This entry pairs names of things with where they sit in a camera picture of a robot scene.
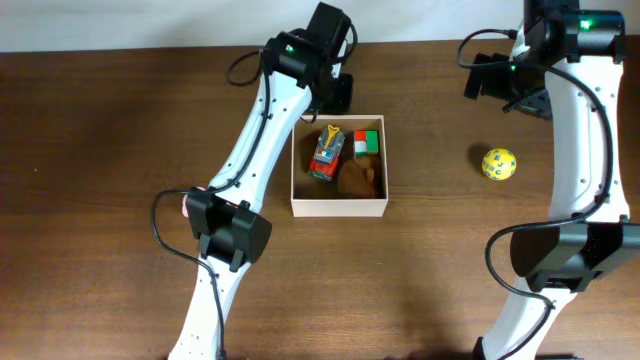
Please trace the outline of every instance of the robotic arm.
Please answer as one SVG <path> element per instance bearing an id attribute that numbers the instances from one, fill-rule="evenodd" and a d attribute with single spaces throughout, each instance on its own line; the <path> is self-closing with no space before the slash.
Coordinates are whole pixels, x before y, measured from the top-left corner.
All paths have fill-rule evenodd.
<path id="1" fill-rule="evenodd" d="M 624 57 L 620 13 L 580 10 L 578 0 L 527 0 L 511 56 L 479 54 L 475 61 L 506 66 L 469 67 L 465 96 L 475 99 L 481 92 L 507 100 L 505 112 L 553 118 L 555 158 L 551 221 L 498 233 L 513 233 L 511 261 L 518 276 L 497 322 L 476 343 L 477 359 L 534 359 L 562 308 L 640 249 L 640 228 L 629 224 L 618 164 Z M 545 66 L 579 79 L 588 91 L 553 69 L 539 71 Z M 497 276 L 492 266 L 490 271 Z M 540 300 L 552 305 L 547 309 Z"/>
<path id="2" fill-rule="evenodd" d="M 346 112 L 350 106 L 353 78 L 340 74 L 353 51 L 352 46 L 346 53 L 349 29 L 355 46 L 357 35 L 349 17 L 320 3 L 306 29 L 282 32 L 261 50 L 258 96 L 238 142 L 209 188 L 194 189 L 186 197 L 199 260 L 213 269 L 215 280 L 199 267 L 170 360 L 225 356 L 219 311 L 226 319 L 242 277 L 269 240 L 271 224 L 258 214 L 278 155 L 304 112 Z"/>

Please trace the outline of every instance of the green indicator light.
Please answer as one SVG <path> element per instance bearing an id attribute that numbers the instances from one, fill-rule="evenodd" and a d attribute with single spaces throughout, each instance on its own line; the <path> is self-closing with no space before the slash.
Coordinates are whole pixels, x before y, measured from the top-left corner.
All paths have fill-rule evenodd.
<path id="1" fill-rule="evenodd" d="M 591 29 L 591 20 L 580 20 L 580 29 L 589 31 Z"/>

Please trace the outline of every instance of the patterned ball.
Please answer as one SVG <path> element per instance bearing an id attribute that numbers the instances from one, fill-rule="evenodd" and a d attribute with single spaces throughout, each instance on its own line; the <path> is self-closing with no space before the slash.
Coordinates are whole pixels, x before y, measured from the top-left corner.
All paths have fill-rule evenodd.
<path id="1" fill-rule="evenodd" d="M 506 180 L 516 172 L 516 157 L 507 149 L 493 149 L 482 159 L 482 171 L 492 180 Z"/>

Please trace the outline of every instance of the open box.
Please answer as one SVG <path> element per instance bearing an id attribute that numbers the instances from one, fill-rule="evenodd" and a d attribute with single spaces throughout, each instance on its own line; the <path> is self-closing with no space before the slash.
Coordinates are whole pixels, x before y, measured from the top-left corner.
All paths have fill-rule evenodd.
<path id="1" fill-rule="evenodd" d="M 310 121 L 312 116 L 303 116 Z M 349 158 L 353 149 L 353 131 L 377 130 L 379 156 L 382 164 L 378 195 L 375 199 L 345 199 L 337 190 L 336 178 L 332 182 L 316 179 L 309 174 L 309 164 L 318 144 L 322 129 L 328 124 L 337 125 L 345 134 L 345 144 L 340 166 Z M 319 115 L 314 123 L 298 121 L 292 131 L 291 141 L 291 206 L 295 217 L 380 217 L 389 202 L 387 184 L 387 156 L 382 115 Z"/>

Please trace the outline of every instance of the white backdrop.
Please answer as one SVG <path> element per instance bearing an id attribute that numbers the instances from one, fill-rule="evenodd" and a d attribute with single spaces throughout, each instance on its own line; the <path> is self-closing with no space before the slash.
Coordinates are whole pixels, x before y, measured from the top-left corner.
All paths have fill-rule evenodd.
<path id="1" fill-rule="evenodd" d="M 522 0 L 327 0 L 355 23 L 361 42 L 461 39 L 514 28 Z M 2 0 L 0 51 L 263 45 L 306 27 L 317 0 Z M 582 0 L 621 10 L 640 34 L 640 0 Z"/>

